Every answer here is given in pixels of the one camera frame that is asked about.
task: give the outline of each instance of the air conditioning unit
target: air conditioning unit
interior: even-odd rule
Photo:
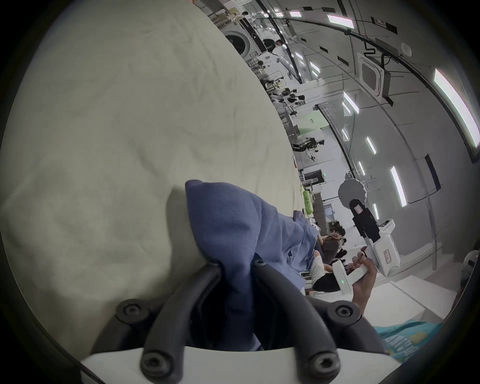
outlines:
[[[358,54],[360,83],[379,102],[382,97],[388,96],[390,88],[390,72],[380,66],[375,59],[368,58],[361,53]]]

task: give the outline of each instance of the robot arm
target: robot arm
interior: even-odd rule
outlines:
[[[382,275],[391,276],[400,266],[400,256],[390,235],[395,223],[389,220],[380,228],[370,210],[358,199],[350,201],[350,210],[353,213],[353,222],[367,244],[365,254],[373,260]],[[352,285],[367,273],[367,267],[364,265],[349,275],[341,262],[335,262],[332,267],[343,294],[351,292]]]

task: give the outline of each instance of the hand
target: hand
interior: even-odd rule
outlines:
[[[373,285],[377,278],[377,268],[373,261],[367,258],[363,252],[367,247],[363,247],[361,252],[357,253],[357,256],[352,259],[351,264],[348,267],[352,270],[360,268],[362,264],[367,266],[367,273],[356,283],[353,284],[353,299],[352,302],[357,304],[360,308],[360,312],[363,314],[365,307],[367,306],[368,299],[372,293]]]

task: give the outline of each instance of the washing machine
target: washing machine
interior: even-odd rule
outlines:
[[[220,31],[232,43],[240,56],[248,61],[266,52],[265,44],[255,29],[245,18],[234,21],[220,28]]]

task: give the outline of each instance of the white device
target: white device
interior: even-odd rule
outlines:
[[[388,95],[390,73],[371,58],[358,53],[359,81],[379,102]]]
[[[389,225],[388,229],[393,230],[395,224],[393,220],[390,220],[390,222],[392,224]],[[373,260],[382,275],[385,277],[391,276],[392,272],[400,266],[400,255],[390,233],[380,230],[380,238],[376,242],[372,242],[368,237],[365,238],[365,242],[367,243],[367,248],[364,251],[365,255]],[[352,285],[367,273],[367,267],[362,265],[347,275],[341,261],[333,263],[332,267],[335,279],[344,295],[350,293]]]
[[[245,61],[251,60],[262,53],[255,41],[258,36],[249,25],[250,23],[247,20],[242,19],[220,27],[222,33]]]

